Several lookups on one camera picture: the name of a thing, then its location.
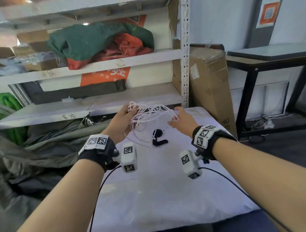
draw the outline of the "white table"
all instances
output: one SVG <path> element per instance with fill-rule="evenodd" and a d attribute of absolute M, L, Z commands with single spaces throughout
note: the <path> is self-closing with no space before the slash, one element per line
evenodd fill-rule
<path fill-rule="evenodd" d="M 186 111 L 199 125 L 221 126 L 201 107 Z M 158 231 L 213 223 L 258 209 L 228 180 L 212 171 L 203 170 L 203 175 L 196 180 L 188 178 L 183 173 L 179 154 L 196 149 L 189 137 L 168 125 L 164 129 L 160 139 L 167 139 L 168 144 L 148 152 L 147 148 L 136 146 L 137 171 L 125 174 L 118 169 L 110 175 L 98 198 L 93 232 Z M 128 137 L 135 140 L 132 133 Z M 234 181 L 217 161 L 205 167 Z"/>

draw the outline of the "paper label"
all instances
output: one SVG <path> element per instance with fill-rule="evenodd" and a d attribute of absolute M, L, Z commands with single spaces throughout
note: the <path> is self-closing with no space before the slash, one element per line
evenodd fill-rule
<path fill-rule="evenodd" d="M 191 68 L 190 68 L 190 73 L 193 79 L 197 79 L 200 77 L 199 75 L 199 71 L 198 71 L 198 67 L 196 66 L 196 64 L 194 64 Z"/>

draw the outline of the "black table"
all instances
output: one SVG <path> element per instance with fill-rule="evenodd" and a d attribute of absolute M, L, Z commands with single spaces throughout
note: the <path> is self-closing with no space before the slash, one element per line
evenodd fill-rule
<path fill-rule="evenodd" d="M 249 137 L 249 136 L 254 136 L 254 135 L 272 134 L 272 133 L 306 129 L 306 125 L 298 125 L 298 126 L 273 128 L 273 129 L 266 129 L 266 130 L 244 131 L 245 118 L 246 118 L 248 108 L 250 105 L 250 101 L 252 98 L 252 94 L 253 94 L 253 90 L 255 87 L 258 72 L 303 66 L 303 65 L 306 65 L 306 56 L 288 58 L 288 59 L 282 59 L 282 60 L 274 60 L 274 61 L 265 61 L 265 60 L 248 59 L 248 58 L 243 58 L 243 57 L 227 55 L 226 60 L 227 60 L 228 67 L 248 72 L 246 80 L 245 80 L 243 92 L 242 92 L 242 98 L 240 101 L 237 119 L 236 119 L 238 139 L 240 139 L 241 137 Z M 305 84 L 306 84 L 306 67 L 303 68 L 296 82 L 292 96 L 286 108 L 287 112 L 298 113 L 306 117 L 305 112 L 302 112 L 301 110 L 295 107 L 295 104 Z"/>

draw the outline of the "tangled white cord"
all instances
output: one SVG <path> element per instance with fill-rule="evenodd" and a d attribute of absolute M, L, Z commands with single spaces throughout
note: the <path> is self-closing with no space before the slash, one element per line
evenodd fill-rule
<path fill-rule="evenodd" d="M 164 105 L 149 105 L 146 102 L 139 102 L 139 103 L 130 102 L 130 105 L 128 106 L 128 112 L 131 111 L 136 106 L 138 106 L 138 112 L 131 119 L 130 128 L 135 138 L 137 138 L 141 142 L 150 143 L 150 146 L 132 141 L 126 135 L 125 137 L 128 140 L 138 145 L 150 148 L 152 146 L 152 139 L 155 139 L 154 136 L 155 136 L 156 129 L 160 129 L 160 128 L 157 128 L 156 126 L 156 123 L 158 123 L 160 116 L 163 114 L 167 114 L 168 115 L 167 121 L 170 121 L 171 119 L 178 120 L 178 116 L 176 115 L 174 110 L 171 110 Z M 140 139 L 135 133 L 135 132 L 145 133 L 145 131 L 149 133 L 148 135 L 149 135 L 150 141 Z"/>

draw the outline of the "gray tarp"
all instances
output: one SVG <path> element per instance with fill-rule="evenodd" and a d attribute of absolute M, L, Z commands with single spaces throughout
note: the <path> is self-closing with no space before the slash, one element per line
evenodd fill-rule
<path fill-rule="evenodd" d="M 0 232 L 17 231 L 77 161 L 88 137 L 110 122 L 81 128 L 80 121 L 30 126 L 26 148 L 0 136 Z"/>

